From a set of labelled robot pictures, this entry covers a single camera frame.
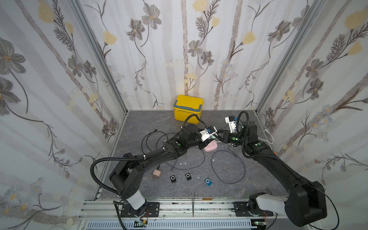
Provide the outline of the pink USB wall charger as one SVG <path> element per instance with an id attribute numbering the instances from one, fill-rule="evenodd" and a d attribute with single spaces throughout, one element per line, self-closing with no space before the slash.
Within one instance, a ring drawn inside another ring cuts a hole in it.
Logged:
<path id="1" fill-rule="evenodd" d="M 161 174 L 162 174 L 162 172 L 161 172 L 160 170 L 155 169 L 155 170 L 153 171 L 153 173 L 152 173 L 152 176 L 153 176 L 154 178 L 160 178 Z"/>

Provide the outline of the yellow plastic storage box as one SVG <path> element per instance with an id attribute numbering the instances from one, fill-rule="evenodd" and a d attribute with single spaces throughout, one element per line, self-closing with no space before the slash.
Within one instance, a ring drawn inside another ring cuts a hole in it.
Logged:
<path id="1" fill-rule="evenodd" d="M 173 105 L 174 118 L 183 122 L 192 114 L 201 118 L 203 104 L 204 100 L 202 98 L 178 95 Z"/>

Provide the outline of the pink power strip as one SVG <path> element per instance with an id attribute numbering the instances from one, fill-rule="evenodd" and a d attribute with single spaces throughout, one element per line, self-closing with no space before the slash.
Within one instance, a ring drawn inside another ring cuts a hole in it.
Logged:
<path id="1" fill-rule="evenodd" d="M 218 144 L 216 140 L 212 140 L 203 150 L 205 152 L 212 152 L 218 148 Z"/>

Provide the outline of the black mp3 player right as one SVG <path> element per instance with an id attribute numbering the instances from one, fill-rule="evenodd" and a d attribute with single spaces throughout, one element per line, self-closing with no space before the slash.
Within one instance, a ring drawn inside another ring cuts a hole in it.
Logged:
<path id="1" fill-rule="evenodd" d="M 186 173 L 186 174 L 185 174 L 185 176 L 186 176 L 186 179 L 187 179 L 188 181 L 192 179 L 192 177 L 191 177 L 190 173 Z"/>

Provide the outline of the black mp3 player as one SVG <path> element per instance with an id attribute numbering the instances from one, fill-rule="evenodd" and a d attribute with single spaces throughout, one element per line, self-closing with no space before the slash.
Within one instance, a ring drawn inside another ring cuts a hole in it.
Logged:
<path id="1" fill-rule="evenodd" d="M 192 179 L 192 177 L 191 177 L 190 173 L 186 173 L 186 174 L 185 174 L 185 176 L 186 176 L 186 179 L 187 179 L 188 181 Z"/>
<path id="2" fill-rule="evenodd" d="M 171 183 L 175 183 L 175 182 L 176 182 L 176 177 L 175 177 L 175 175 L 172 175 L 172 176 L 170 177 L 170 179 L 171 179 Z"/>

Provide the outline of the black mp3 player left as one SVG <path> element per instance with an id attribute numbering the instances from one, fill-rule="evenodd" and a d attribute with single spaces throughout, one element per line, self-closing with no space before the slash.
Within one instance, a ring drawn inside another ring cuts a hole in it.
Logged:
<path id="1" fill-rule="evenodd" d="M 171 179 L 171 183 L 175 183 L 175 182 L 176 182 L 176 177 L 175 177 L 175 175 L 172 175 L 172 176 L 170 177 L 170 179 Z"/>

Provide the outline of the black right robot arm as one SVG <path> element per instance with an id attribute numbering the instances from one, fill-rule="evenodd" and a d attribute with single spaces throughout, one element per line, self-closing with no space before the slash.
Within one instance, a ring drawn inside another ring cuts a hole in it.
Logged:
<path id="1" fill-rule="evenodd" d="M 284 187 L 288 197 L 260 192 L 249 196 L 248 212 L 257 215 L 264 211 L 287 216 L 296 226 L 303 227 L 327 217 L 326 195 L 323 186 L 310 181 L 290 168 L 257 134 L 246 111 L 237 117 L 225 118 L 228 130 L 220 130 L 217 138 L 226 144 L 241 147 L 242 154 L 264 166 Z"/>

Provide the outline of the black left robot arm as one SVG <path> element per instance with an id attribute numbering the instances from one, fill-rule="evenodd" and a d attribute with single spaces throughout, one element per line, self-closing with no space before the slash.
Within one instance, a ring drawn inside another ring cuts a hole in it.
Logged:
<path id="1" fill-rule="evenodd" d="M 197 115 L 190 115 L 183 123 L 181 130 L 163 143 L 163 146 L 141 155 L 125 154 L 123 157 L 100 158 L 90 166 L 92 179 L 103 189 L 116 194 L 133 209 L 133 215 L 142 217 L 147 213 L 146 199 L 140 192 L 140 185 L 147 170 L 165 162 L 176 160 L 187 153 L 191 147 L 204 148 L 207 139 L 211 136 L 211 128 Z M 109 176 L 113 187 L 101 182 L 96 174 L 95 167 L 102 162 L 118 162 Z"/>

